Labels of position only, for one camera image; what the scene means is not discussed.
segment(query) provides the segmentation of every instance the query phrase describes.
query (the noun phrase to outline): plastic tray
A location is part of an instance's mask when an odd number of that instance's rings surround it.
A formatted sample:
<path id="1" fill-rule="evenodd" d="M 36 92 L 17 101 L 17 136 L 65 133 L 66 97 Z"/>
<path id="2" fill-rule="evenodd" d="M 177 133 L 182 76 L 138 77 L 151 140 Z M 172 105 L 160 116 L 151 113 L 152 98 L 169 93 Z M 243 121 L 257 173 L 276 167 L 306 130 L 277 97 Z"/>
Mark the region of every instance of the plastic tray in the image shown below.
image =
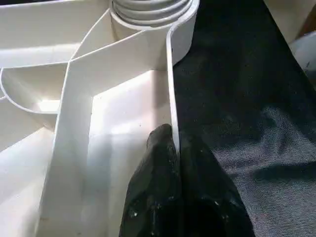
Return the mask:
<path id="1" fill-rule="evenodd" d="M 177 115 L 172 66 L 198 0 L 151 28 L 106 0 L 0 6 L 0 236 L 115 237 L 149 133 Z"/>

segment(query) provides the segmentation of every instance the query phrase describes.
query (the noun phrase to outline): black object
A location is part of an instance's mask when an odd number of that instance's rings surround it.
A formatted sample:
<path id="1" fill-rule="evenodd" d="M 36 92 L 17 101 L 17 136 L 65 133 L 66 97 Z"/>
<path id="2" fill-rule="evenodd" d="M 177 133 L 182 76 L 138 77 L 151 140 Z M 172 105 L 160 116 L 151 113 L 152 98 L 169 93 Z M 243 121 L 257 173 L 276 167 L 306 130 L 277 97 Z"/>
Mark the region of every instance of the black object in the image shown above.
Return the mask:
<path id="1" fill-rule="evenodd" d="M 181 177 L 187 237 L 254 237 L 232 180 L 196 136 L 181 135 Z"/>
<path id="2" fill-rule="evenodd" d="M 128 185 L 120 237 L 181 237 L 183 230 L 180 162 L 172 129 L 153 131 L 147 152 Z"/>
<path id="3" fill-rule="evenodd" d="M 253 237 L 238 191 L 212 152 L 191 136 L 181 142 L 179 162 L 170 125 L 149 135 L 128 186 L 119 236 Z"/>
<path id="4" fill-rule="evenodd" d="M 262 0 L 201 0 L 174 67 L 180 129 L 240 193 L 257 237 L 316 236 L 316 95 Z"/>

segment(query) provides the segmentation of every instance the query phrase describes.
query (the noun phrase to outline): cylindrical pipe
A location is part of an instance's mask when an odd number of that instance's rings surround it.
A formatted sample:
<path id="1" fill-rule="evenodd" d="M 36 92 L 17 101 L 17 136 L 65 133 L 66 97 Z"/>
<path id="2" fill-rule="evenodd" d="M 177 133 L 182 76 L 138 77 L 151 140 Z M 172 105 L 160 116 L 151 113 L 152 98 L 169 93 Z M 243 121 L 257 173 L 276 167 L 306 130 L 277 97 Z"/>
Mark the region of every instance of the cylindrical pipe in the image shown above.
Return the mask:
<path id="1" fill-rule="evenodd" d="M 159 27 L 185 14 L 192 0 L 113 0 L 116 14 L 132 25 Z"/>

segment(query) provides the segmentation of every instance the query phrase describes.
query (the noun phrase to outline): black fabric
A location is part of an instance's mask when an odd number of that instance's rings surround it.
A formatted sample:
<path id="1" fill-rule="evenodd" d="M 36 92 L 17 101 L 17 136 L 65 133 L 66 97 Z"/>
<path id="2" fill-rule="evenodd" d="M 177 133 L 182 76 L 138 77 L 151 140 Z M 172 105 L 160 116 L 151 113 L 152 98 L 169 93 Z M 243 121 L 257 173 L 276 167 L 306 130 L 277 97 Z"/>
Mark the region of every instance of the black fabric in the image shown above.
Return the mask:
<path id="1" fill-rule="evenodd" d="M 262 0 L 201 0 L 174 82 L 181 152 L 208 146 L 256 236 L 316 236 L 315 92 Z"/>

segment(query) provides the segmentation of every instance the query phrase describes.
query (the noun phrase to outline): black plastic piece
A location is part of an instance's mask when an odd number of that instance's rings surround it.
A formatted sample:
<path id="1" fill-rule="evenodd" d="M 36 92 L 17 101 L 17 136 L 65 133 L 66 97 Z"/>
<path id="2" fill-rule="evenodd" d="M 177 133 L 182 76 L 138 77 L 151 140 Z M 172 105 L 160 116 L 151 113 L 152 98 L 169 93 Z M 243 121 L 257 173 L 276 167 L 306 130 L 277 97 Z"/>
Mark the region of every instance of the black plastic piece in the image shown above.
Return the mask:
<path id="1" fill-rule="evenodd" d="M 147 152 L 128 186 L 120 237 L 181 237 L 180 162 L 172 129 L 164 124 L 147 141 Z"/>

